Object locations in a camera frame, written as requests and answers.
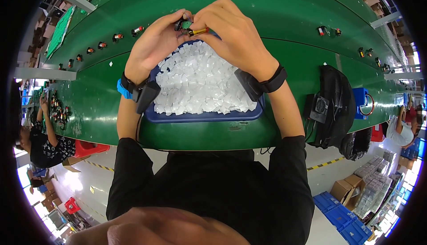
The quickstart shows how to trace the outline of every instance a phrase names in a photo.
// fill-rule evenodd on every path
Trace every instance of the yellow battery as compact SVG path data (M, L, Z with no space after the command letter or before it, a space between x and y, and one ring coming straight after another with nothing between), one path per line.
M188 32L188 36L192 37L192 36L196 36L198 34L204 34L208 31L209 31L209 27L206 27L205 29L201 29L201 30L191 30Z

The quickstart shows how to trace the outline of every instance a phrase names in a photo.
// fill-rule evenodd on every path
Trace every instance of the person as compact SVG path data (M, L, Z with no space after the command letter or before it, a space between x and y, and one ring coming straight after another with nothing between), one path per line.
M410 124L403 122L406 116L406 109L401 106L399 116L381 124L384 136L405 149L412 145L422 125L422 121L419 124L420 116L413 117Z
M49 108L43 94L39 99L40 108L37 120L29 130L21 126L18 149L28 152L30 161L39 168L49 168L60 164L76 152L76 141L72 138L55 135L52 122L49 117ZM42 133L43 114L46 118L47 135Z
M49 176L49 169L46 169L46 173L44 174L44 176L33 176L30 180L30 187L29 187L29 192L31 194L34 194L34 188L40 187L42 185L45 185L47 182L51 181L52 178L56 179L56 175L52 174L51 176Z
M190 40L174 31L184 13L189 11L159 18L136 41L124 71L131 82L144 81L158 62ZM252 20L231 0L217 0L190 16L191 29L209 27L221 37L205 33L194 39L258 81L268 81L279 69ZM155 175L137 142L136 103L122 96L109 221L72 235L67 244L305 244L314 203L304 127L286 81L268 95L282 137L268 170L253 158L233 157L237 152L171 152Z

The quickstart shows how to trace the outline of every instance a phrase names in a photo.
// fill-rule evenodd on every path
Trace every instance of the black t-shirt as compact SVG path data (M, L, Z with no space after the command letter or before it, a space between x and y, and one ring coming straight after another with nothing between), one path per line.
M29 139L31 141L30 161L39 168L50 168L63 162L75 152L75 140L65 136L56 135L58 144L52 146L46 134L41 132L41 122L36 121L31 128Z
M172 207L221 221L251 245L303 245L314 212L305 157L304 137L286 137L271 153L269 170L233 157L179 155L154 175L144 150L122 138L106 215Z

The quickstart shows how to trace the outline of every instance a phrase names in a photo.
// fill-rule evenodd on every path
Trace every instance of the blue wristband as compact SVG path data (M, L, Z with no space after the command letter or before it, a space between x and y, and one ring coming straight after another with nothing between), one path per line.
M117 81L117 91L120 92L125 99L132 99L132 93L123 87L121 78Z

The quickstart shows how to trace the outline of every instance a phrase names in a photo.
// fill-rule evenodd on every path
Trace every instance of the patterned black shirt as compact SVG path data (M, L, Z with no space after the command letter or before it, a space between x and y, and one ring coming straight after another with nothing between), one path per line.
M31 162L39 168L49 168L60 164L76 152L76 141L72 138L56 135L56 147L49 142L47 135L41 132L42 124L36 121L31 128Z

